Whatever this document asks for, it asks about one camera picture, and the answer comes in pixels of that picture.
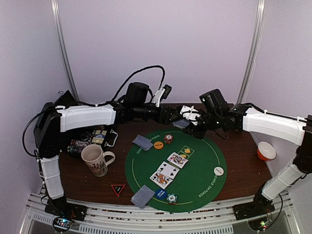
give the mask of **orange poker chip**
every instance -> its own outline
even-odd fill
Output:
[[[154,143],[154,148],[157,150],[161,150],[162,148],[164,148],[164,143],[162,143],[161,141],[157,141]]]

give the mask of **club card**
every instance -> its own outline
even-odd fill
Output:
[[[162,162],[157,170],[171,179],[174,179],[176,174],[180,171],[180,169],[170,165],[167,162]]]
[[[183,168],[184,165],[188,162],[188,160],[186,158],[181,157],[180,155],[178,155],[175,152],[170,154],[170,156],[167,158],[167,160],[179,168]]]
[[[159,171],[154,172],[150,179],[162,189],[165,189],[173,181],[171,178]]]

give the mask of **green felt mat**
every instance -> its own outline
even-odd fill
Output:
[[[171,144],[164,143],[164,136],[172,134],[174,140]],[[188,212],[198,209],[211,202],[222,190],[226,180],[227,167],[221,150],[209,139],[196,139],[179,129],[160,130],[145,136],[152,140],[162,141],[164,148],[157,150],[152,147],[149,151],[140,149],[134,145],[126,159],[125,173],[130,188],[136,193],[143,185],[156,191],[160,187],[150,180],[150,176],[157,170],[167,157],[176,152],[182,152],[189,148],[191,152],[187,155],[189,160],[180,169],[173,182],[166,187],[168,194],[174,193],[178,196],[176,205],[169,205],[166,199],[159,200],[153,197],[148,203],[158,210],[169,212]],[[216,176],[215,167],[222,167],[224,174]]]

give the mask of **white mug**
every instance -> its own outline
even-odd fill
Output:
[[[108,155],[113,158],[106,162],[105,157]],[[99,145],[92,144],[86,146],[82,150],[81,158],[96,177],[102,177],[105,176],[108,171],[107,166],[111,164],[116,157],[113,152],[103,152]]]

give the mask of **red triangle sign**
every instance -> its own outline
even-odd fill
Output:
[[[126,187],[125,184],[112,184],[111,187],[113,188],[117,197],[121,194],[122,190]]]

